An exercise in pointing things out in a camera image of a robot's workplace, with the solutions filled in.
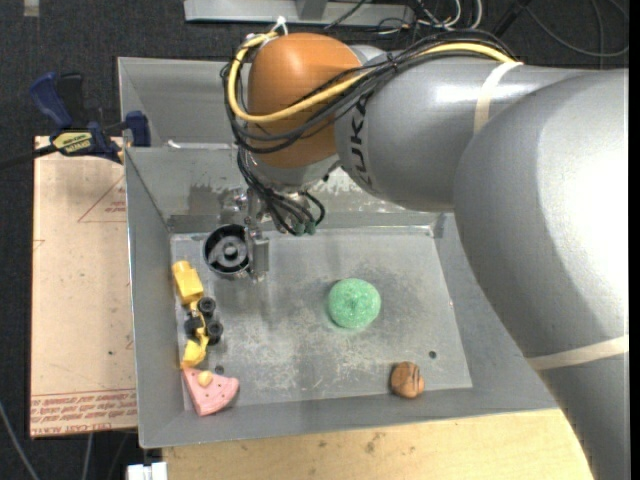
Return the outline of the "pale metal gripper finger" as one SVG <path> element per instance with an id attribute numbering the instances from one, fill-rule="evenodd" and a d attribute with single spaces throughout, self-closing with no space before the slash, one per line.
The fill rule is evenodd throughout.
<path id="1" fill-rule="evenodd" d="M 270 242 L 268 238 L 253 237 L 250 240 L 250 270 L 252 277 L 261 281 L 270 270 Z"/>

